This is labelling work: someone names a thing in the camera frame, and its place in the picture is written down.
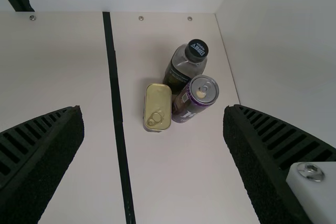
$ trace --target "can lid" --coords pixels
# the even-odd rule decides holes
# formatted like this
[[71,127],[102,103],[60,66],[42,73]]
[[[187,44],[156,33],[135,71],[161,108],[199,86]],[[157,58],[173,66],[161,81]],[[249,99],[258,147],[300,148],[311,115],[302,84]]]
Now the can lid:
[[207,44],[200,39],[191,40],[185,48],[185,55],[188,60],[199,63],[208,55],[209,48]]
[[209,76],[196,76],[191,83],[193,97],[201,103],[214,103],[219,95],[218,84]]

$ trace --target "bottle label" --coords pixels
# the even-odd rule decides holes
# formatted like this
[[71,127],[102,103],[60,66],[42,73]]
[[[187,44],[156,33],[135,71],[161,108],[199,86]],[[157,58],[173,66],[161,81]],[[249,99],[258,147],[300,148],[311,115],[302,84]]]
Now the bottle label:
[[178,94],[190,80],[191,78],[189,76],[179,72],[173,66],[173,62],[170,61],[164,75],[163,84],[171,88],[172,94]]

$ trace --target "white floor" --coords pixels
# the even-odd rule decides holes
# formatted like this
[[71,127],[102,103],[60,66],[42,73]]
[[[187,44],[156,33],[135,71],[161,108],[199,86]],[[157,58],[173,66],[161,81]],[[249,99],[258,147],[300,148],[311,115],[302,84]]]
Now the white floor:
[[102,13],[35,15],[0,13],[0,132],[74,105],[85,125],[39,223],[125,223]]
[[[136,222],[259,223],[223,139],[224,108],[238,97],[215,15],[112,13],[111,18]],[[204,74],[218,82],[217,102],[184,124],[146,132],[146,86],[161,82],[175,49],[194,38],[209,46]]]

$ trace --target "black groove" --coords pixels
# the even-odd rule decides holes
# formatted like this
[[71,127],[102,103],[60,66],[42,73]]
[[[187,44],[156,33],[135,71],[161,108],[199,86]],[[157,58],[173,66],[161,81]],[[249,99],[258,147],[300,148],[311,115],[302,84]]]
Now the black groove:
[[295,129],[290,129],[287,131],[285,134],[283,134],[281,137],[276,139],[274,142],[270,143],[269,146],[267,147],[269,150],[273,150],[276,146],[281,144],[284,140],[292,136],[296,132]]
[[33,127],[31,127],[28,123],[25,124],[25,127],[27,128],[27,130],[29,130],[29,132],[31,132],[31,134],[36,137],[37,139],[41,139],[41,135],[38,134]]
[[0,161],[0,173],[6,176],[8,173],[10,173],[10,171],[11,169],[9,169],[7,165]]
[[259,118],[261,117],[262,117],[262,114],[257,115],[255,118],[252,119],[251,124],[254,124],[255,122],[257,122]]
[[3,146],[0,143],[0,151],[5,154],[10,160],[12,160],[15,164],[19,163],[20,159],[15,156],[9,149],[7,149],[5,146]]
[[270,128],[272,128],[274,125],[276,125],[278,123],[277,120],[273,120],[272,122],[270,122],[269,124],[267,124],[264,128],[262,128],[258,135],[262,136],[263,134],[265,134]]
[[43,133],[46,133],[47,130],[39,123],[37,122],[36,120],[33,120],[33,122],[37,125],[37,127],[39,127],[39,129],[43,132]]
[[49,115],[49,117],[53,120],[54,123],[57,121],[57,119],[53,115]]
[[135,224],[131,181],[128,169],[126,145],[123,130],[122,108],[121,108],[118,71],[117,71],[117,59],[115,57],[116,53],[114,50],[111,16],[109,12],[103,12],[103,23],[104,23],[106,50],[110,72],[114,133],[117,145],[119,172],[121,179],[122,195],[124,200],[125,217],[127,224]]
[[317,157],[315,157],[312,161],[313,162],[324,162],[332,155],[332,152],[330,150],[324,150],[322,153],[320,153]]
[[280,169],[285,170],[285,169],[289,168],[293,163],[296,163],[297,161],[299,161],[300,158],[307,155],[308,153],[310,153],[313,149],[315,149],[318,146],[319,146],[319,144],[317,142],[315,142],[315,141],[311,142],[306,147],[302,148],[300,151],[298,151],[294,155],[292,155],[290,158],[283,161],[280,164]]
[[31,140],[31,138],[29,136],[27,136],[26,133],[24,133],[20,128],[15,128],[15,131],[17,132],[17,134],[19,134],[24,140],[26,140],[26,142],[30,145],[34,145],[35,142],[33,140]]
[[10,134],[4,133],[3,136],[11,143],[13,144],[22,154],[27,154],[28,150],[21,145],[16,139],[14,139]]
[[49,127],[49,128],[51,128],[51,123],[49,123],[49,121],[47,120],[47,119],[45,119],[45,117],[43,116],[42,117],[42,121]]
[[258,124],[254,127],[254,129],[255,129],[255,130],[258,129],[260,126],[262,126],[264,123],[266,123],[268,119],[269,119],[269,116],[266,117],[266,118],[264,118],[264,119],[262,119],[262,121],[261,121],[260,123],[258,123]]
[[247,119],[250,119],[254,114],[255,114],[256,112],[255,111],[252,111],[251,113],[249,113],[248,115],[247,115]]
[[277,134],[279,131],[281,131],[284,127],[286,127],[286,125],[282,124],[279,127],[275,128],[273,131],[271,131],[266,136],[264,136],[263,142],[266,142],[267,140],[269,140],[271,137],[273,137],[275,134]]
[[273,157],[274,158],[279,158],[281,157],[284,153],[288,152],[290,149],[292,149],[295,145],[297,145],[298,143],[300,143],[302,140],[304,140],[307,136],[302,134],[301,136],[297,137],[296,139],[294,139],[292,142],[290,142],[289,144],[287,144],[285,147],[283,147],[282,149],[280,149],[278,152],[276,152]]

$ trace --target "black bottle cap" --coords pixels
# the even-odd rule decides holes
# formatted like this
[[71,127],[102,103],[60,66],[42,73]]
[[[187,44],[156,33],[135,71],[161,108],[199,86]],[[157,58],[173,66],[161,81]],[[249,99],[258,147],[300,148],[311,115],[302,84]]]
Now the black bottle cap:
[[187,59],[194,63],[202,62],[208,53],[208,46],[200,39],[191,40],[185,48],[185,55]]

